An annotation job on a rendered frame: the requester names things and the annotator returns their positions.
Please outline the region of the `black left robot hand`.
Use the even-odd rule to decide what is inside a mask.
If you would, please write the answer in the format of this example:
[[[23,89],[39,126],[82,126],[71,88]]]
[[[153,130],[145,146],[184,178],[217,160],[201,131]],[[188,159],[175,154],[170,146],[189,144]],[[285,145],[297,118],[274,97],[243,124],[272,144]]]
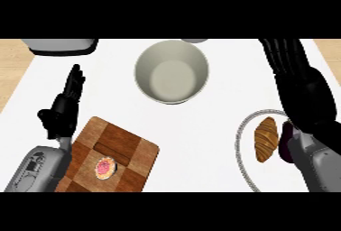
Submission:
[[[37,112],[49,140],[74,135],[85,82],[83,70],[76,64],[68,74],[64,91],[57,96],[51,109],[42,109]]]

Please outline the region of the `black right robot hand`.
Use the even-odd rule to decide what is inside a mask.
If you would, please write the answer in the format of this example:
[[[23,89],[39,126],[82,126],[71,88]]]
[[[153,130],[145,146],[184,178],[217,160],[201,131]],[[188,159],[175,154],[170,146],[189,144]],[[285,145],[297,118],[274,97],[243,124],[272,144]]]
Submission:
[[[279,100],[294,126],[341,155],[341,123],[333,90],[308,61],[299,39],[260,39],[274,70]]]

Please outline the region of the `dark purple eggplant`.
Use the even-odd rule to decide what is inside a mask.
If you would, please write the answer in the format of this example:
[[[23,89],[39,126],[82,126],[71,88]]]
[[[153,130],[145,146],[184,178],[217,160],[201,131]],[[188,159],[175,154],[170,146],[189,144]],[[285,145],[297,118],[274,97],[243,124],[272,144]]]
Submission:
[[[288,142],[294,136],[294,126],[290,121],[287,121],[282,124],[282,134],[279,138],[279,157],[282,160],[285,160],[288,163],[294,162],[293,156],[291,156],[291,151],[288,148]]]

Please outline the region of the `white round placemat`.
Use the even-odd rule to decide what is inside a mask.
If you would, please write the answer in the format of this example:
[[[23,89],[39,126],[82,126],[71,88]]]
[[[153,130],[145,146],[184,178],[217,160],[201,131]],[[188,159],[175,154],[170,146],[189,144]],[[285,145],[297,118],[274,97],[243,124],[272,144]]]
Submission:
[[[269,116],[281,122],[288,119],[282,111],[265,109],[251,113],[240,124],[235,141],[240,172],[254,192],[293,192],[297,189],[297,169],[281,159],[279,150],[274,151],[265,162],[259,162],[256,158],[254,130]]]

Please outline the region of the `pale grey bowl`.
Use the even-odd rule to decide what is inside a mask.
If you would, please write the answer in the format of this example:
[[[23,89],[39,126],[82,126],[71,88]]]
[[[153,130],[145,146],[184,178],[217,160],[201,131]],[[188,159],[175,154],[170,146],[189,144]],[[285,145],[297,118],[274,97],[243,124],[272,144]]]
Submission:
[[[157,102],[179,105],[203,91],[210,78],[210,63],[189,42],[157,42],[135,64],[135,80],[144,94]]]

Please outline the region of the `brown croissant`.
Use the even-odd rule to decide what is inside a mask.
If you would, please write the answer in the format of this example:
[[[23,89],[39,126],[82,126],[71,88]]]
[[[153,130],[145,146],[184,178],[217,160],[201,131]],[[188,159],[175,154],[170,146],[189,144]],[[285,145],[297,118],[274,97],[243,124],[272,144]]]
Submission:
[[[265,162],[279,146],[279,133],[275,119],[269,116],[254,130],[254,150],[259,162]]]

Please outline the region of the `grey appliance with black rim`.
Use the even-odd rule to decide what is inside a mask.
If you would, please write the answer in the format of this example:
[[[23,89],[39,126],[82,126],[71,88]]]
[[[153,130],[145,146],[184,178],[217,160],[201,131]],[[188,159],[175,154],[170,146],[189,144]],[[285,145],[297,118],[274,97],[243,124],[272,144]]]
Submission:
[[[23,39],[30,51],[40,56],[79,56],[92,54],[98,39]]]

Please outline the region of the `brown wooden cutting board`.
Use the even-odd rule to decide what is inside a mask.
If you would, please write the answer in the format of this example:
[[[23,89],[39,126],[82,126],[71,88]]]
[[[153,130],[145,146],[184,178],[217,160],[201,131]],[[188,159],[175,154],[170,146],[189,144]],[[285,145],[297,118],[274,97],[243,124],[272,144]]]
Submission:
[[[141,192],[154,167],[158,146],[141,136],[92,117],[73,145],[73,162],[58,192]],[[95,167],[102,157],[117,162],[117,172],[99,180]]]

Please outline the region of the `pink frosted cupcake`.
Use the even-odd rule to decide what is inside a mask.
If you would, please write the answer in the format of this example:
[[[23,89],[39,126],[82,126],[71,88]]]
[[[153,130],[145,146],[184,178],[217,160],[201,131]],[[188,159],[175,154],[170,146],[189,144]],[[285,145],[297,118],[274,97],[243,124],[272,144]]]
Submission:
[[[117,172],[117,162],[111,157],[102,157],[96,163],[95,174],[99,180],[108,180]]]

